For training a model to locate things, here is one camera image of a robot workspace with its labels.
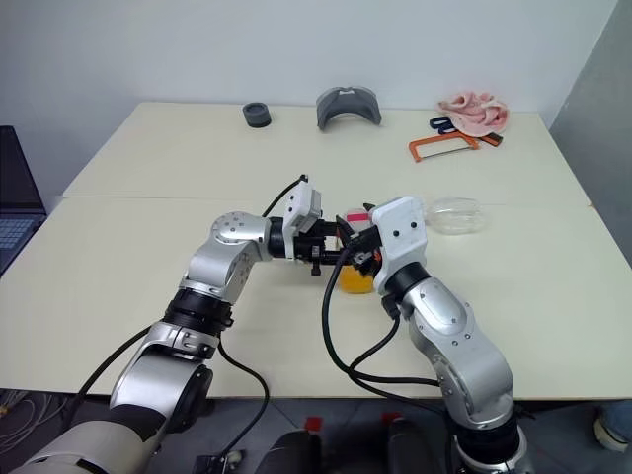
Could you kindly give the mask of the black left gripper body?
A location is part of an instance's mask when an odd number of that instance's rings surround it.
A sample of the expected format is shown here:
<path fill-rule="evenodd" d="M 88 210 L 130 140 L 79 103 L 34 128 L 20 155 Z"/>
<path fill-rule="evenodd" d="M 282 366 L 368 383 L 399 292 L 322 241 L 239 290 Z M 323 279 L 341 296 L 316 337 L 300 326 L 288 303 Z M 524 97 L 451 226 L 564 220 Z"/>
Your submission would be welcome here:
<path fill-rule="evenodd" d="M 319 277 L 326 253 L 326 225 L 317 220 L 307 231 L 300 231 L 293 239 L 294 258 L 311 265 L 311 275 Z"/>

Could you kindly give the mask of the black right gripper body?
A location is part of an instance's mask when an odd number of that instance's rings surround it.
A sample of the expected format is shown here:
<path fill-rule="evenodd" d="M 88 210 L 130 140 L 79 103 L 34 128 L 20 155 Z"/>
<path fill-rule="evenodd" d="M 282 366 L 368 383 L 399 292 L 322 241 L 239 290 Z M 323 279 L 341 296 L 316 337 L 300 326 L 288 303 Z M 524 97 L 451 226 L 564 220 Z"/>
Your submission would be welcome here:
<path fill-rule="evenodd" d="M 364 277 L 375 277 L 381 269 L 382 241 L 377 227 L 369 227 L 352 236 L 351 260 Z"/>

